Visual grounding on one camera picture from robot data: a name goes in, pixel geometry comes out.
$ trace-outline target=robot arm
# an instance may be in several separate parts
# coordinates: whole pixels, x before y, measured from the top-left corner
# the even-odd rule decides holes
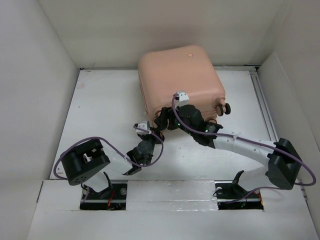
[[[150,127],[147,121],[134,125],[142,141],[127,152],[128,157],[102,137],[85,138],[71,146],[59,159],[63,164],[69,184],[79,185],[85,182],[89,186],[91,180],[90,187],[96,192],[99,192],[104,186],[109,186],[108,191],[110,191],[112,187],[110,181],[100,172],[110,163],[100,140],[106,142],[124,159],[131,162],[131,169],[124,173],[130,176],[141,171],[142,167],[153,165],[159,159],[160,156],[151,163],[155,145],[162,144],[163,147],[165,138],[161,131],[181,129],[200,145],[231,151],[262,164],[261,167],[251,171],[239,171],[227,191],[235,192],[236,195],[242,197],[251,189],[264,186],[276,186],[284,190],[293,188],[301,162],[293,160],[292,157],[298,160],[301,158],[290,141],[284,138],[278,142],[244,138],[240,132],[227,130],[214,122],[204,121],[201,112],[195,106],[187,104],[189,98],[186,93],[179,92],[179,95],[177,93],[175,99],[178,100],[178,104],[174,108],[163,107],[160,115],[154,120],[158,127]]]
[[[183,103],[180,102],[180,95],[183,96]],[[240,187],[245,191],[265,186],[276,186],[285,190],[293,188],[301,165],[277,151],[284,151],[300,160],[290,141],[284,138],[278,142],[244,138],[240,132],[204,121],[201,112],[195,106],[187,104],[189,98],[185,97],[185,93],[179,92],[175,96],[178,103],[175,109],[162,108],[159,117],[154,121],[160,130],[179,128],[200,145],[231,151],[262,164],[262,167],[254,170],[238,172],[233,180],[233,187]]]

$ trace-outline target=cable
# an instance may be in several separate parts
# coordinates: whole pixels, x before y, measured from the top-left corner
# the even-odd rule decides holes
[[[81,200],[80,204],[83,204],[87,200],[87,198],[89,196],[89,192],[90,192],[90,187],[87,186],[86,193],[84,195],[84,198]]]
[[[172,105],[172,110],[173,110],[173,113],[176,117],[176,119],[179,121],[179,123],[184,126],[187,130],[189,130],[190,132],[193,132],[195,134],[200,134],[200,135],[205,135],[205,136],[221,136],[221,137],[228,137],[228,138],[234,138],[236,137],[237,140],[240,140],[240,141],[243,141],[243,142],[246,142],[246,143],[250,143],[250,144],[254,144],[254,145],[258,145],[258,146],[261,146],[261,147],[265,147],[265,148],[268,148],[268,149],[271,149],[271,150],[274,150],[278,153],[281,153],[283,155],[286,155],[287,157],[293,159],[294,161],[296,161],[297,163],[299,163],[302,167],[304,167],[308,172],[309,174],[311,175],[312,177],[312,182],[311,183],[300,183],[300,182],[295,182],[294,184],[295,185],[298,185],[298,186],[313,186],[316,184],[317,182],[317,179],[316,179],[316,176],[315,174],[312,172],[312,170],[304,163],[302,162],[299,158],[293,156],[292,154],[286,152],[286,151],[283,151],[281,149],[278,149],[276,147],[273,147],[273,146],[270,146],[270,145],[267,145],[267,144],[264,144],[264,143],[261,143],[261,142],[258,142],[258,141],[252,141],[250,139],[246,139],[244,137],[240,137],[240,136],[235,136],[235,135],[232,135],[232,134],[227,134],[227,133],[209,133],[209,132],[202,132],[202,131],[197,131],[197,130],[194,130],[192,129],[191,127],[189,127],[188,125],[186,125],[182,120],[181,118],[179,117],[178,113],[177,113],[177,110],[175,108],[175,99],[176,97],[178,97],[178,94],[174,94],[173,95],[173,98],[172,98],[172,101],[171,101],[171,105]],[[242,200],[242,199],[245,199],[246,197],[248,197],[249,195],[251,195],[253,192],[259,190],[259,189],[277,189],[277,190],[283,190],[281,188],[278,188],[278,187],[272,187],[272,186],[264,186],[264,187],[257,187],[251,191],[249,191],[244,197],[241,197],[239,199],[236,199],[236,200],[233,200],[233,201],[229,201],[228,203],[235,203],[239,200]]]
[[[162,139],[160,137],[158,137],[156,134],[154,134],[153,132],[149,132],[147,130],[144,130],[142,128],[139,128],[139,127],[134,127],[135,129],[137,130],[140,130],[140,131],[143,131],[145,133],[150,133],[152,136],[154,136],[156,139],[158,139],[161,143],[161,151],[160,151],[160,154],[159,156],[156,158],[156,160],[154,160],[152,163],[148,164],[148,165],[140,165],[134,161],[131,161],[131,159],[129,157],[127,157],[126,155],[124,155],[122,152],[120,152],[115,146],[113,146],[109,141],[107,141],[106,139],[104,139],[103,137],[100,137],[100,136],[91,136],[91,137],[86,137],[80,141],[77,141],[75,144],[73,144],[71,147],[69,147],[66,151],[64,151],[61,156],[59,157],[59,159],[56,161],[54,167],[53,167],[53,175],[58,178],[58,179],[62,179],[62,180],[67,180],[66,177],[63,177],[63,176],[59,176],[57,174],[57,168],[58,168],[58,165],[59,163],[61,162],[61,160],[73,149],[75,148],[76,146],[78,146],[79,144],[82,144],[84,142],[87,142],[89,140],[101,140],[103,142],[105,142],[106,144],[108,144],[117,154],[119,154],[122,158],[126,159],[129,163],[131,163],[132,165],[135,165],[139,168],[145,168],[145,167],[150,167],[152,165],[154,165],[162,156],[163,152],[164,152],[164,142],[162,141]]]
[[[212,196],[213,196],[213,197],[217,197],[218,192],[222,192],[222,188],[216,190],[216,191],[212,194]]]
[[[85,186],[84,186],[84,184],[83,183],[81,183],[81,188],[83,189],[83,190],[87,190],[87,188],[85,188]]]
[[[112,191],[112,194],[111,194],[111,197],[109,198],[109,200],[108,200],[108,202],[107,202],[107,208],[106,208],[107,210],[110,208],[111,201],[112,201],[112,199],[114,198],[115,194],[116,194],[116,191],[113,190],[113,191]]]

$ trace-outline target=red wire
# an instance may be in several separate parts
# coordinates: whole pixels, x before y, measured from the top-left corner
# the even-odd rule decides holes
[[[108,207],[106,208],[107,210],[110,208],[111,201],[112,201],[112,199],[114,198],[115,193],[116,193],[115,190],[113,190],[113,191],[112,191],[112,194],[111,194],[111,197],[109,198],[108,203],[107,203],[107,205],[108,205]]]
[[[257,196],[259,197],[260,202],[262,201],[261,193],[253,192],[253,194],[254,194],[254,195],[257,195]]]

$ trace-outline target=suitcase wheel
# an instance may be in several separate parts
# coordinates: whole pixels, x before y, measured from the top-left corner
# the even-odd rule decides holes
[[[229,103],[225,104],[225,114],[229,115],[231,113],[231,107]]]
[[[219,104],[215,107],[216,110],[216,114],[218,114],[219,117],[224,115],[224,107],[222,106],[222,104]]]

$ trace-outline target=white wall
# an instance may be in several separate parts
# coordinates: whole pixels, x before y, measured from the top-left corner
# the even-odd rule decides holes
[[[0,1],[0,180],[47,179],[78,70],[36,0]]]
[[[291,0],[39,0],[79,68],[135,67],[150,51],[197,44],[215,65],[261,64]]]
[[[320,181],[320,1],[295,0],[275,51],[258,73],[278,136],[290,139]],[[300,175],[304,182],[310,177]],[[319,183],[306,187],[320,233]]]

